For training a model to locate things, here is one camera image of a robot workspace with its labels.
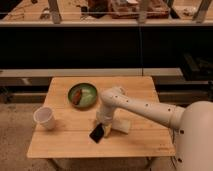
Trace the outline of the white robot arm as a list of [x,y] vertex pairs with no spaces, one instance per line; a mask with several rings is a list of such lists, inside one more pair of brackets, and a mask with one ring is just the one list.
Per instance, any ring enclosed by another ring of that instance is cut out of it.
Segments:
[[130,98],[121,87],[102,91],[100,99],[99,123],[111,124],[117,108],[138,114],[178,132],[177,171],[213,171],[213,102],[198,101],[183,108]]

